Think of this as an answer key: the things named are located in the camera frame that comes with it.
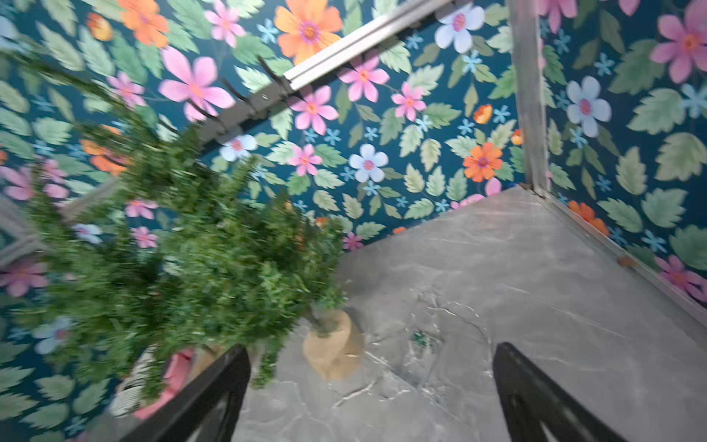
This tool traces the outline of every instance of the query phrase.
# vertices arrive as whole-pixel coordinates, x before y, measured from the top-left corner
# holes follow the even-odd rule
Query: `pink flower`
[[[660,276],[668,280],[669,283],[676,286],[680,290],[690,293],[694,298],[707,302],[707,296],[705,293],[694,285],[696,284],[704,288],[707,286],[707,281],[705,281],[697,273],[685,270],[685,265],[677,256],[670,255],[667,262],[659,257],[656,257],[655,263],[664,270]]]
[[[339,72],[339,79],[346,84],[353,83],[349,86],[349,100],[358,101],[361,99],[361,94],[366,95],[368,101],[378,101],[378,89],[373,85],[386,84],[390,80],[390,76],[382,69],[376,69],[378,65],[378,51],[371,50],[366,54],[366,61],[361,57],[354,57],[351,60],[353,71],[347,68]]]
[[[147,227],[140,226],[130,229],[137,241],[137,246],[141,249],[146,249],[150,247],[157,247],[157,235],[150,233]]]
[[[120,95],[125,105],[131,109],[138,106],[147,106],[145,100],[140,96],[145,93],[145,88],[130,81],[127,74],[118,72],[118,78],[106,77],[108,83],[113,87],[113,92]]]
[[[538,13],[541,16],[548,16],[550,29],[557,34],[562,24],[562,16],[567,18],[577,16],[577,0],[538,0]]]
[[[407,81],[404,82],[402,84],[402,95],[396,93],[391,97],[393,102],[399,105],[395,110],[395,116],[400,118],[407,114],[408,120],[415,121],[415,110],[423,111],[427,108],[427,105],[420,100],[423,93],[424,89],[421,86],[413,89]]]
[[[344,250],[354,251],[356,249],[363,248],[363,236],[356,235],[354,232],[349,232],[348,235],[344,237]]]
[[[30,287],[46,287],[47,278],[42,273],[47,265],[27,258],[15,261],[9,269],[0,273],[0,287],[7,286],[7,294],[13,298],[24,296]]]
[[[290,158],[290,165],[297,166],[297,175],[304,176],[306,173],[316,175],[318,170],[314,167],[315,164],[322,163],[322,157],[314,154],[314,147],[311,144],[302,149],[299,146],[292,148],[295,156]]]
[[[155,219],[151,209],[157,209],[159,206],[154,201],[145,201],[144,199],[133,199],[125,206],[125,216],[128,218],[136,218],[142,216],[147,219]]]
[[[235,47],[235,36],[242,37],[245,35],[245,29],[241,25],[237,25],[238,9],[228,8],[223,5],[221,0],[214,2],[216,12],[206,11],[204,15],[206,19],[213,23],[214,29],[211,30],[211,36],[215,40],[225,40],[229,46]]]
[[[333,120],[339,117],[339,113],[332,106],[326,106],[329,99],[332,97],[332,89],[329,86],[322,86],[317,89],[317,92],[312,92],[312,86],[302,88],[304,100],[297,97],[290,97],[287,100],[287,105],[295,112],[302,112],[295,118],[295,127],[297,129],[307,129],[310,125],[319,135],[324,135],[327,130],[327,124],[323,118]]]
[[[650,53],[656,63],[670,63],[670,78],[675,83],[684,83],[695,63],[702,71],[707,71],[707,1],[692,0],[685,8],[685,26],[676,16],[658,17],[658,30],[673,40],[660,43]]]
[[[181,52],[173,47],[166,47],[162,50],[162,60],[169,72],[184,81],[184,83],[180,83],[175,80],[164,80],[160,83],[160,93],[170,100],[181,103],[191,98],[194,104],[211,115],[218,115],[211,104],[226,108],[235,103],[233,97],[222,88],[208,87],[216,81],[218,75],[214,59],[210,57],[197,58],[194,61],[194,71],[192,72],[189,60]],[[189,103],[184,105],[184,112],[189,121],[206,118]]]

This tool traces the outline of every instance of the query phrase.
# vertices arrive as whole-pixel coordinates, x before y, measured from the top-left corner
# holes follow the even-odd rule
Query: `plant pot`
[[[311,330],[303,345],[305,358],[326,380],[348,378],[361,360],[363,335],[343,310],[328,312],[322,322],[335,324],[336,329],[326,337],[319,337]]]

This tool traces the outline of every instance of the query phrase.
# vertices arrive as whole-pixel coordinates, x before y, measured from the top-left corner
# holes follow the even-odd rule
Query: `floral wallpaper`
[[[165,126],[235,102],[224,79],[244,95],[268,84],[258,56],[282,74],[395,7],[395,0],[2,0],[0,47],[43,54],[93,78],[168,138]],[[252,203],[288,192],[317,222],[341,219],[341,246],[350,251],[498,193],[525,174],[507,15],[489,0],[449,4],[304,88],[204,161],[229,173],[234,162],[258,157]],[[125,158],[72,130],[91,120],[119,133],[122,123],[95,96],[0,59],[0,104],[1,191],[18,205],[34,195],[32,161],[43,164],[44,191],[59,204],[125,170]],[[172,226],[150,201],[112,216],[129,219],[145,253]],[[99,243],[112,226],[74,229]],[[10,310],[46,302],[42,289],[57,277],[31,259],[0,269],[0,431],[12,441],[83,440],[117,384],[81,384],[70,366],[47,360],[71,333],[71,318],[36,330],[12,323]]]
[[[707,307],[707,1],[538,7],[553,193]]]

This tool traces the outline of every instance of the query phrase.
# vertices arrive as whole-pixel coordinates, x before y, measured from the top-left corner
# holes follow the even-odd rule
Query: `artificial plant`
[[[66,345],[53,358],[77,364],[84,379],[99,380],[126,376],[141,353],[154,348],[144,395],[155,397],[163,365],[185,347],[265,342],[261,385],[274,375],[277,354],[301,317],[326,332],[312,305],[336,308],[344,300],[333,275],[341,254],[336,222],[316,226],[286,195],[266,204],[249,200],[255,161],[235,165],[230,174],[210,170],[199,161],[198,124],[160,138],[100,84],[12,57],[106,101],[124,123],[120,134],[97,124],[76,125],[83,138],[127,165],[118,190],[77,219],[62,217],[41,190],[41,167],[35,168],[35,197],[27,209],[47,245],[44,260],[61,276],[48,288],[45,305],[16,315],[27,326],[57,316],[73,320]],[[101,223],[135,199],[155,201],[175,215],[175,227],[158,249],[139,249],[124,219],[100,244],[76,236],[75,224]]]

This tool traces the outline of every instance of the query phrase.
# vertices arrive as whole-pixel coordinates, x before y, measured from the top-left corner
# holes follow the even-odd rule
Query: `gray marble surface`
[[[347,311],[366,336],[326,383],[302,326],[277,381],[249,390],[237,442],[507,441],[491,373],[515,344],[634,442],[704,441],[704,329],[519,187],[348,254]],[[427,384],[391,374],[412,330],[444,340]]]

